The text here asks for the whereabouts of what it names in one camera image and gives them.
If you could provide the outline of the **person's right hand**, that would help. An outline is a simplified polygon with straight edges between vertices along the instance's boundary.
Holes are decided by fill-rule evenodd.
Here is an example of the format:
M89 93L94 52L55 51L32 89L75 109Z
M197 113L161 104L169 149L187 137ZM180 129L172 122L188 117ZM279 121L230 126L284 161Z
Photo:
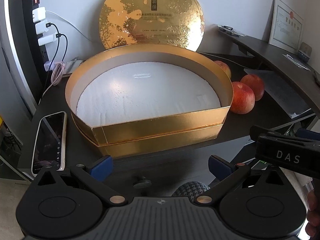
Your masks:
M317 236L319 232L320 217L318 212L319 200L314 193L314 190L310 191L307 196L308 211L306 214L306 220L308 221L305 231L310 237Z

